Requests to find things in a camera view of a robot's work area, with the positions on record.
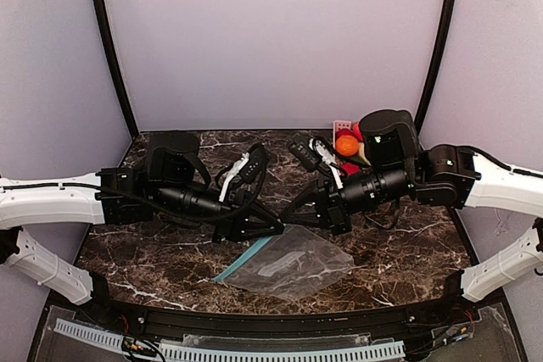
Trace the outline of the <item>clear zip top bag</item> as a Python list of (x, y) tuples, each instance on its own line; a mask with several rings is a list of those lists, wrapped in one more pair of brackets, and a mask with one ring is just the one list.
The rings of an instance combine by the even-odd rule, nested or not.
[(222, 273), (216, 283), (288, 301), (309, 297), (346, 277), (353, 257), (303, 226), (262, 237)]

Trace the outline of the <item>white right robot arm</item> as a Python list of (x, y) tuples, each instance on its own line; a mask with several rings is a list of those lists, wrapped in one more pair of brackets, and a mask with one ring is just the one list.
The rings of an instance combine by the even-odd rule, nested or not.
[(421, 205), (494, 208), (533, 215), (532, 226), (484, 262), (457, 271), (445, 291), (478, 302), (542, 262), (542, 174), (504, 164), (470, 146), (421, 148), (411, 114), (382, 109), (359, 122), (369, 170), (339, 178), (320, 176), (281, 213), (283, 222), (339, 235), (353, 214), (404, 196)]

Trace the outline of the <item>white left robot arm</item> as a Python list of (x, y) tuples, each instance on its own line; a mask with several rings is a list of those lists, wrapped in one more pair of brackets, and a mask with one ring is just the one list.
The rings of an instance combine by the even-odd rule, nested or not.
[(148, 139), (139, 167), (43, 181), (1, 180), (1, 262), (77, 306), (107, 306), (106, 279), (62, 260), (37, 242), (27, 225), (83, 223), (120, 226), (165, 214), (185, 229), (213, 226), (213, 241), (242, 242), (284, 231), (279, 216), (258, 199), (268, 157), (253, 145), (221, 173), (221, 187), (199, 157), (200, 142), (186, 131)]

